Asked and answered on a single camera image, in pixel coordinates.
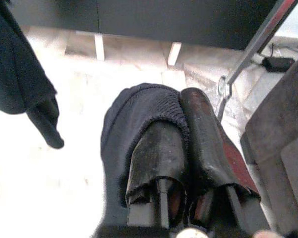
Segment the white furniture leg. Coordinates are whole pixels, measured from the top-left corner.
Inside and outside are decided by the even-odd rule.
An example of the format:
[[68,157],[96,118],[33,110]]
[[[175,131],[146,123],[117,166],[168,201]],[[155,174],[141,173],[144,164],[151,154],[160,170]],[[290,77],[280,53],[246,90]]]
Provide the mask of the white furniture leg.
[[169,66],[175,66],[175,64],[177,63],[181,45],[182,45],[181,42],[173,42],[172,43],[170,54],[168,57],[168,65]]
[[87,32],[87,31],[76,31],[78,35],[94,36],[96,56],[98,61],[105,61],[104,41],[103,35],[100,33]]
[[102,34],[95,34],[95,47],[98,61],[105,61],[104,41]]

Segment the black cable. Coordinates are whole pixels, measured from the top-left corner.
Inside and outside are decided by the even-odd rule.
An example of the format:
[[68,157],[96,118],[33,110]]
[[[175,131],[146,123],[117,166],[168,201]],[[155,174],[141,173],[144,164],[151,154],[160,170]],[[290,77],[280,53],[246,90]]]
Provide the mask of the black cable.
[[263,54],[261,54],[261,53],[258,53],[260,56],[262,56],[262,57],[265,57],[265,58],[271,58],[271,57],[273,57],[273,54],[274,54],[274,43],[272,43],[272,51],[271,51],[271,53],[270,53],[270,56],[266,56],[266,55],[263,55]]

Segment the white floor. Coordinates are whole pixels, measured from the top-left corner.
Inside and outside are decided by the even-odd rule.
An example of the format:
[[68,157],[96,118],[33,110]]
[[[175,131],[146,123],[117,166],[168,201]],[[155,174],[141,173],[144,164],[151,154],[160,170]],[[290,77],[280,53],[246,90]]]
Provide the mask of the white floor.
[[[216,103],[217,80],[241,55],[183,45],[176,66],[168,67],[171,42],[104,36],[106,61],[98,62],[92,36],[38,27],[24,32],[58,91],[65,146],[48,147],[25,114],[0,111],[0,238],[89,237],[104,206],[103,118],[119,92],[143,82],[196,86]],[[237,80],[222,124],[238,148],[248,119],[281,76],[253,65]]]

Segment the chair leg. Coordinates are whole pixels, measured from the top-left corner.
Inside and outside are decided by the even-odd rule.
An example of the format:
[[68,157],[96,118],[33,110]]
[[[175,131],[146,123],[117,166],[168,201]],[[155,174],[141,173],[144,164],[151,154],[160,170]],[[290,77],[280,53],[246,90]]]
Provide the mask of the chair leg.
[[168,65],[175,66],[177,63],[177,59],[181,50],[181,42],[173,42],[170,50],[170,54],[168,57]]

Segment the black fabric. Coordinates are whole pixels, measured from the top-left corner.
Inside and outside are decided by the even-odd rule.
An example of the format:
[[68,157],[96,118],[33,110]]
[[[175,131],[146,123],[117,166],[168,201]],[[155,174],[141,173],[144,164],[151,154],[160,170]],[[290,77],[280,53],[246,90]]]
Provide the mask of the black fabric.
[[239,228],[225,227],[215,231],[215,238],[252,238],[252,235]]
[[188,144],[189,131],[179,92],[162,85],[141,84],[123,90],[108,110],[101,137],[106,176],[104,225],[126,225],[125,192],[131,154],[143,132],[155,121],[176,125]]
[[93,238],[169,238],[169,231],[159,227],[100,227]]
[[27,112],[47,144],[61,148],[64,142],[56,131],[59,110],[55,94],[30,44],[0,0],[0,110]]

